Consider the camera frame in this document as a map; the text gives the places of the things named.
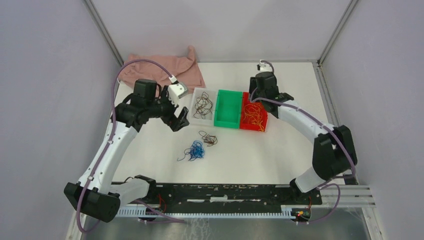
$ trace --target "tangled rubber bands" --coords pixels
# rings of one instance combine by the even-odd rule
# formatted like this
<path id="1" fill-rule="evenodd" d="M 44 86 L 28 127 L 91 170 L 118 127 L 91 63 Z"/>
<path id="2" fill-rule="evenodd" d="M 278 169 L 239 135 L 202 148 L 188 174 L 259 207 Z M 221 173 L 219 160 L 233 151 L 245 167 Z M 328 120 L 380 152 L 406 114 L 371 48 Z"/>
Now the tangled rubber bands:
<path id="1" fill-rule="evenodd" d="M 264 120 L 262 119 L 261 111 L 264 109 L 259 102 L 248 103 L 244 106 L 244 118 L 243 122 L 247 120 L 248 124 L 256 125 L 259 127 L 259 131 L 264 132 L 265 128 L 262 125 Z"/>
<path id="2" fill-rule="evenodd" d="M 199 119 L 198 116 L 200 116 L 201 119 L 206 119 L 208 114 L 212 115 L 213 106 L 214 104 L 209 99 L 209 94 L 203 92 L 201 96 L 196 98 L 196 103 L 194 104 L 194 109 L 196 112 L 193 114 L 193 117 Z"/>
<path id="3" fill-rule="evenodd" d="M 209 135 L 207 132 L 205 131 L 199 131 L 199 134 L 201 136 L 201 139 L 203 140 L 203 142 L 205 144 L 207 144 L 208 147 L 213 146 L 215 144 L 218 143 L 218 138 L 217 136 L 212 136 Z"/>
<path id="4" fill-rule="evenodd" d="M 188 161 L 192 162 L 196 159 L 202 159 L 205 156 L 205 149 L 203 148 L 203 143 L 201 141 L 195 140 L 190 148 L 184 150 L 184 158 L 177 159 L 177 161 L 184 160 L 187 155 L 190 155 L 190 159 Z"/>

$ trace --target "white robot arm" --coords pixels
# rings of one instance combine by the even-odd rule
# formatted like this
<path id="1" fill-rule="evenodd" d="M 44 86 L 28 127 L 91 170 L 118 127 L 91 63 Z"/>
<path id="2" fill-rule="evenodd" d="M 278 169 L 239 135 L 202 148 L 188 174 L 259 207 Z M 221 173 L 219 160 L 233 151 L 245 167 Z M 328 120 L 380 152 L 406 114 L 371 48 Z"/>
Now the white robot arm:
<path id="1" fill-rule="evenodd" d="M 179 117 L 174 115 L 179 99 L 188 94 L 188 88 L 176 79 L 172 82 L 156 97 L 157 83 L 139 79 L 135 82 L 134 92 L 115 107 L 116 122 L 108 124 L 103 143 L 93 161 L 77 183 L 68 182 L 64 189 L 77 211 L 108 223 L 120 206 L 148 194 L 154 181 L 150 178 L 136 176 L 132 181 L 119 185 L 112 185 L 112 179 L 128 146 L 150 118 L 161 118 L 174 132 L 189 125 L 186 107 Z"/>
<path id="2" fill-rule="evenodd" d="M 260 101 L 274 117 L 292 125 L 313 144 L 312 167 L 290 182 L 295 197 L 325 184 L 336 175 L 352 168 L 357 158 L 349 128 L 322 123 L 299 107 L 287 93 L 280 93 L 274 69 L 259 62 L 258 73 L 250 78 L 250 101 Z"/>

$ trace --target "red tray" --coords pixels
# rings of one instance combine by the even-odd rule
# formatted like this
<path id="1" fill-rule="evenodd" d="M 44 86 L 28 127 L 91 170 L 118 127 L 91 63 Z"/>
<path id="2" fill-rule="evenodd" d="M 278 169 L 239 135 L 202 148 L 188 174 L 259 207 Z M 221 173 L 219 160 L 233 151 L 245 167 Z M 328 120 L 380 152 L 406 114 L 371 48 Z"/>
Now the red tray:
<path id="1" fill-rule="evenodd" d="M 245 111 L 247 110 L 249 112 L 249 107 L 259 108 L 260 109 L 260 112 L 259 112 L 260 117 L 252 118 L 252 117 L 246 115 Z M 265 132 L 265 129 L 267 128 L 267 122 L 268 122 L 268 112 L 264 109 L 264 106 L 262 106 L 262 103 L 260 103 L 260 102 L 253 102 L 253 103 L 250 102 L 249 93 L 243 92 L 243 98 L 242 98 L 242 103 L 241 103 L 240 129 L 253 130 L 253 131 L 258 131 L 258 132 Z"/>

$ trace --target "towel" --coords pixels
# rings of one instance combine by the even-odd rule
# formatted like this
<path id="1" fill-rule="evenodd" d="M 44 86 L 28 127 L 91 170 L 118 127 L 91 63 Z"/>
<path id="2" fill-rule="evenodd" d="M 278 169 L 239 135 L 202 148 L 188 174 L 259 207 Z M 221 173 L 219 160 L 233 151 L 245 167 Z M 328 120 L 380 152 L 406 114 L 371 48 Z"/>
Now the towel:
<path id="1" fill-rule="evenodd" d="M 126 62 L 136 59 L 149 59 L 161 64 L 179 82 L 184 83 L 188 87 L 190 94 L 193 93 L 195 88 L 205 88 L 205 81 L 200 72 L 193 46 L 188 46 L 187 57 L 162 55 L 139 56 L 130 54 Z M 134 88 L 134 84 L 138 79 L 154 80 L 162 87 L 171 84 L 168 75 L 162 69 L 149 62 L 136 62 L 127 66 L 119 74 L 118 79 L 131 88 Z"/>

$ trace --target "white wall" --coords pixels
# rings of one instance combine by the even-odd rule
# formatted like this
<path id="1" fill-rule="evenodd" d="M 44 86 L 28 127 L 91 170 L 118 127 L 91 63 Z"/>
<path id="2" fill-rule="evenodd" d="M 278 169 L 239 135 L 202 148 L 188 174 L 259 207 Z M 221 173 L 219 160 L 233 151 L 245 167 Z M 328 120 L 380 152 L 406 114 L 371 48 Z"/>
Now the white wall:
<path id="1" fill-rule="evenodd" d="M 81 0 L 0 8 L 0 239 L 63 239 L 118 65 Z"/>
<path id="2" fill-rule="evenodd" d="M 350 0 L 93 0 L 124 60 L 316 60 Z"/>
<path id="3" fill-rule="evenodd" d="M 387 239 L 423 239 L 424 1 L 362 0 L 324 62 Z"/>

